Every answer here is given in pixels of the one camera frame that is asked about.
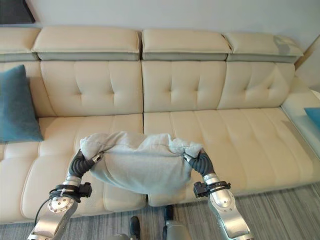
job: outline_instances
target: cream leather sofa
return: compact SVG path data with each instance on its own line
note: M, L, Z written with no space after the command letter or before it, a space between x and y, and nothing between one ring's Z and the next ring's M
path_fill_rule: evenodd
M64 180L79 140L93 133L170 133L202 143L237 196L320 180L320 131L303 110L320 100L295 77L292 62L302 53L285 37L148 29L141 63L129 29L2 28L0 35L0 71L25 65L44 136L0 145L1 223L33 219ZM148 200L91 174L83 180L93 192L76 217L193 202L201 179L193 172L174 196Z

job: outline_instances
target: grey carpet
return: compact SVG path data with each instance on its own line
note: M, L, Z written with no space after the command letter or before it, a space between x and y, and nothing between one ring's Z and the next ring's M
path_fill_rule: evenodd
M237 198L237 207L256 240L320 240L320 183L295 189ZM141 222L142 240L161 240L163 207L75 218L64 240L107 240L115 233L128 233L131 216ZM206 202L175 206L175 218L184 223L193 240L220 240L215 217ZM0 225L1 240L25 240L31 223Z

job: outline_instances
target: grey towel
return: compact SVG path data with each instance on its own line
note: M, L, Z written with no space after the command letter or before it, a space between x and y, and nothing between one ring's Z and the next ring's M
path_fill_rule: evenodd
M169 134L121 131L85 137L80 148L86 159L104 151L91 169L99 180L140 194L172 194L191 178L192 168L182 154L195 158L203 146Z

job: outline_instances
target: blue pillow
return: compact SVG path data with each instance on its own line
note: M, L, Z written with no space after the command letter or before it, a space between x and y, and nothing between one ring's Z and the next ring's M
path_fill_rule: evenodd
M306 107L304 110L314 124L320 129L320 107Z
M0 142L42 140L25 66L0 72Z

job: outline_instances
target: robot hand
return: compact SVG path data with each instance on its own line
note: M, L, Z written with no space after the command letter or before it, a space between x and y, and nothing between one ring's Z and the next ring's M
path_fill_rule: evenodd
M37 222L40 209L38 210L34 228L27 240L61 239L70 217L81 202L80 198L91 196L91 184L89 182L81 184L81 179L102 157L103 152L99 152L93 158L86 160L82 152L78 151L70 164L65 181L51 190L50 197L41 205L40 209L48 202L45 214Z
M253 240L248 225L236 207L230 183L220 181L209 156L203 151L197 158L187 154L183 158L203 177L203 183L194 184L197 198L208 197L210 210L215 214L220 233L225 240Z

